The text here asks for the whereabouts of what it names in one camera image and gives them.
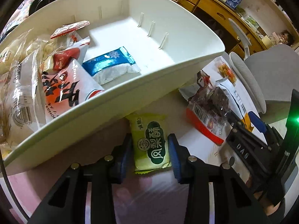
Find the person's right hand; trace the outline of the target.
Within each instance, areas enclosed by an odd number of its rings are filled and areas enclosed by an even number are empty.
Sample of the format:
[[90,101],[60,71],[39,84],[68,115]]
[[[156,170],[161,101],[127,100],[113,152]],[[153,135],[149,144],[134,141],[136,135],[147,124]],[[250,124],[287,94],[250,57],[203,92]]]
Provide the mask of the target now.
[[280,202],[274,206],[267,198],[266,196],[263,196],[262,197],[262,193],[263,192],[257,192],[257,193],[254,193],[254,197],[258,200],[258,202],[261,204],[261,206],[263,207],[263,210],[265,212],[265,214],[267,216],[270,216],[272,215],[273,213],[275,213],[279,207],[280,207]]

